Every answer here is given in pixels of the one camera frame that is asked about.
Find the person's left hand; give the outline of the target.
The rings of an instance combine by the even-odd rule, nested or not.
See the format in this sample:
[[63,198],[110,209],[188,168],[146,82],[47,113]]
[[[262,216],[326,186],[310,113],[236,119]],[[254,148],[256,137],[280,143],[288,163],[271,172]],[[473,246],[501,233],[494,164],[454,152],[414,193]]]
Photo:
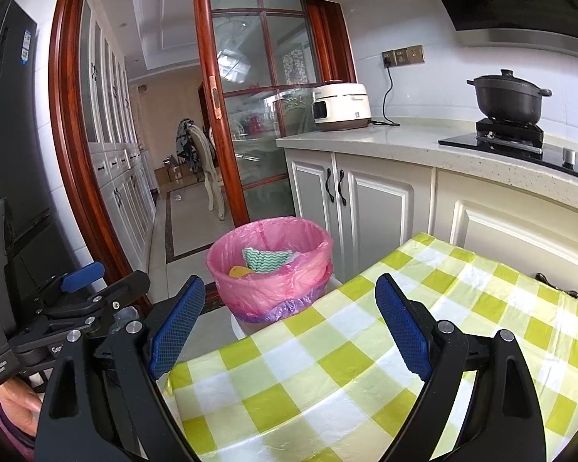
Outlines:
[[6,417],[27,435],[35,437],[42,407],[39,395],[20,378],[10,378],[0,385],[0,403]]

